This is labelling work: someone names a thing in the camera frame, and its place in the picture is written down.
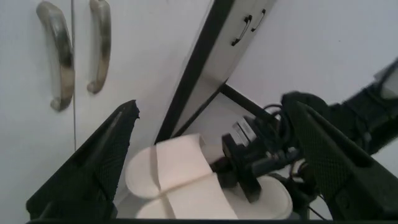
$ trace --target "black handle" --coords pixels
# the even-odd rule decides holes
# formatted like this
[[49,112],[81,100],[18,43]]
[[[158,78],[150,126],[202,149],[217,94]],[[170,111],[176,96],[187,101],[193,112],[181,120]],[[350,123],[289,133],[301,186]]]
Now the black handle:
[[261,11],[261,14],[262,14],[262,16],[261,16],[261,19],[260,19],[259,23],[257,24],[257,26],[256,26],[255,28],[252,28],[252,29],[251,29],[251,32],[256,31],[256,29],[260,26],[260,24],[261,24],[261,22],[262,22],[262,19],[266,16],[266,10],[263,9],[263,10]]
[[243,36],[246,33],[247,29],[249,28],[249,25],[251,23],[251,19],[252,19],[251,15],[248,15],[248,16],[246,16],[244,18],[243,21],[246,23],[246,25],[244,26],[241,35],[238,38],[236,38],[234,41],[232,41],[232,43],[231,43],[232,46],[235,46],[237,43],[239,43],[239,41],[241,41],[241,39],[243,38]]

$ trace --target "curved drawer pull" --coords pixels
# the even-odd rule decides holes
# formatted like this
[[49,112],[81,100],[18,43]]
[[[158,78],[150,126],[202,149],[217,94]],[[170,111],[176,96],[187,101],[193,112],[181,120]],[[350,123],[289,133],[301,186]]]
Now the curved drawer pull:
[[95,78],[87,85],[90,93],[98,93],[105,84],[111,58],[111,8],[105,0],[90,0],[90,9],[95,18],[95,46],[97,48],[98,64]]
[[263,9],[263,10],[261,11],[261,14],[262,14],[262,16],[261,16],[261,19],[260,19],[259,23],[257,24],[256,27],[253,27],[253,28],[251,29],[251,32],[254,32],[254,31],[256,31],[256,29],[259,28],[259,26],[260,26],[260,24],[261,24],[261,22],[262,22],[262,19],[266,16],[266,10]]
[[246,25],[244,26],[241,35],[238,38],[236,38],[234,41],[232,41],[231,43],[232,46],[235,46],[237,43],[239,43],[239,41],[241,41],[241,39],[243,38],[244,34],[246,33],[247,29],[250,26],[251,19],[252,19],[251,15],[248,15],[244,18],[243,21],[246,23]]
[[75,69],[67,23],[62,11],[46,1],[37,6],[36,13],[45,27],[47,42],[52,43],[47,45],[47,50],[51,60],[53,83],[60,85],[53,86],[53,90],[57,92],[50,105],[56,111],[61,111],[69,106],[75,92]]

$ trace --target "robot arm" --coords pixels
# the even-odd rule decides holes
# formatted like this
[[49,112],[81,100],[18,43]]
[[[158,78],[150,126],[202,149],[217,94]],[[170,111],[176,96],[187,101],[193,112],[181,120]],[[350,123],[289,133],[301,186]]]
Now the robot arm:
[[370,156],[398,136],[397,66],[341,104],[291,92],[282,97],[280,122],[276,114],[238,122],[246,140],[236,144],[227,134],[223,150],[247,199],[261,191],[256,177],[304,158],[334,219],[398,218],[398,179]]

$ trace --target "black metal frame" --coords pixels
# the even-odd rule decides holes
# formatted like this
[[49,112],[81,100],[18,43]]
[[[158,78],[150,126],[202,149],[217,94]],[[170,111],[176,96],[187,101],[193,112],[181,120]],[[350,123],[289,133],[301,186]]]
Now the black metal frame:
[[[175,126],[177,125],[192,90],[199,79],[201,71],[205,66],[206,60],[217,40],[217,37],[224,26],[233,3],[234,0],[214,1],[155,142],[164,141],[172,137]],[[213,100],[214,96],[211,96],[204,105],[207,106],[210,101]],[[201,106],[199,111],[203,111],[206,106]],[[189,121],[192,122],[200,112],[196,112]]]

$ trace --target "black frame edge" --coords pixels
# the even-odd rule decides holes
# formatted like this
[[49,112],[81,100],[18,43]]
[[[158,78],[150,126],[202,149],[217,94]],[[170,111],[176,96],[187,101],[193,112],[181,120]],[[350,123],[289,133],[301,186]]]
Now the black frame edge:
[[223,85],[221,93],[256,117],[262,117],[267,114],[259,105],[247,99],[227,84]]
[[224,88],[225,82],[218,87],[218,89],[199,107],[199,109],[188,119],[188,121],[181,126],[181,128],[173,135],[173,138],[181,136],[189,126],[196,120],[199,115],[206,109],[206,107],[216,98],[220,91]]
[[235,0],[215,0],[163,120],[155,143],[171,138]]

